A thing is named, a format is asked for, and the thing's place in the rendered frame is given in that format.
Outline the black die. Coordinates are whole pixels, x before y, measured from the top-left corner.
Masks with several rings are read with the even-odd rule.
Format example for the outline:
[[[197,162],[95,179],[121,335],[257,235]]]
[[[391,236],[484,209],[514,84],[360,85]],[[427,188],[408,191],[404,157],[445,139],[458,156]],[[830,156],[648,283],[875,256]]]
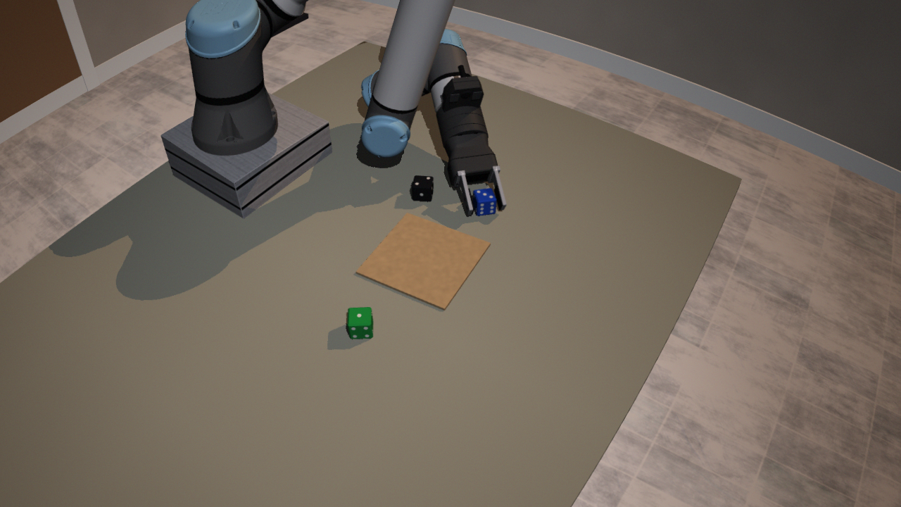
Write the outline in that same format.
[[[414,176],[412,200],[431,201],[432,192],[434,192],[434,178],[432,176]]]

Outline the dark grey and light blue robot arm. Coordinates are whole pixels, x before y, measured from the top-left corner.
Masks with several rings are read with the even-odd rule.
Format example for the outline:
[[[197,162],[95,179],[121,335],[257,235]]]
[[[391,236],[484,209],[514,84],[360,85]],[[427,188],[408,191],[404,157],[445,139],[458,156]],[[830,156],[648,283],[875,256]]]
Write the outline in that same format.
[[[279,121],[264,85],[262,51],[275,32],[305,13],[307,1],[200,0],[192,6],[184,37],[196,92],[192,136],[199,149],[244,154],[276,134]],[[400,0],[380,69],[361,84],[369,107],[361,140],[374,156],[391,158],[408,146],[417,106],[432,86],[460,76],[460,65],[471,76],[459,33],[445,29],[454,2]]]

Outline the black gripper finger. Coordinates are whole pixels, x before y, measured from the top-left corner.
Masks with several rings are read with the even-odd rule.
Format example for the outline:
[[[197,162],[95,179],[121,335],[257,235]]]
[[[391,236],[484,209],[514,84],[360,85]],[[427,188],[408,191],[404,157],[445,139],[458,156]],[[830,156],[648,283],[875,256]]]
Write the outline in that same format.
[[[500,172],[500,165],[493,166],[490,171],[489,177],[487,178],[487,182],[488,183],[493,182],[493,187],[495,187],[495,189],[493,189],[493,192],[495,192],[496,198],[498,199],[498,209],[499,209],[499,211],[504,211],[507,204],[506,204],[506,200],[505,200],[504,189],[502,188],[502,185],[500,182],[499,172]]]
[[[454,187],[461,187],[467,215],[472,215],[473,212],[475,211],[475,206],[471,199],[470,188],[467,186],[467,180],[465,177],[464,170],[457,171],[455,181],[454,181]]]

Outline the tan flat mat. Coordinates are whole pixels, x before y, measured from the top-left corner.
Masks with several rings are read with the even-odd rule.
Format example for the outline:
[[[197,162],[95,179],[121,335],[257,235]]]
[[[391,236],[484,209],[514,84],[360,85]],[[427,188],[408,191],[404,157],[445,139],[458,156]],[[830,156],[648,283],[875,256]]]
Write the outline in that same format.
[[[490,245],[405,214],[356,274],[445,310]]]

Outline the blue die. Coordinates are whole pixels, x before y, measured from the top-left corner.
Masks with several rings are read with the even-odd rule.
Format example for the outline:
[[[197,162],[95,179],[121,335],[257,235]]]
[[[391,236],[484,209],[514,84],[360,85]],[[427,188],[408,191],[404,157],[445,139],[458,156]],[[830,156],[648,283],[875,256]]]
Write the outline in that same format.
[[[473,191],[473,204],[477,216],[496,214],[496,197],[491,187]]]

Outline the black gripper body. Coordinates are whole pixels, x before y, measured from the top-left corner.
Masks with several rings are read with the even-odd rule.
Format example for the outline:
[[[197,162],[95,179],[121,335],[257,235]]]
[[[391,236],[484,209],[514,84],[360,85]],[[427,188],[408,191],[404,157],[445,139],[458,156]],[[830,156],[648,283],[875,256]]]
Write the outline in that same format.
[[[462,65],[459,72],[460,76],[442,78],[431,89],[442,146],[448,155],[448,179],[453,186],[457,171],[465,171],[469,185],[487,182],[492,166],[498,166],[487,141],[481,82],[477,76],[467,77]]]

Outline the green die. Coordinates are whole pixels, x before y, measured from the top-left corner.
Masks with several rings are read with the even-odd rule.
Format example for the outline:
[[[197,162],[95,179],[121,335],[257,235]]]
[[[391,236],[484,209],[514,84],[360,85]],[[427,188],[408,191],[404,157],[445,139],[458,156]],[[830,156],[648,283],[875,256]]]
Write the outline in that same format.
[[[347,325],[350,338],[373,338],[372,308],[349,308]]]

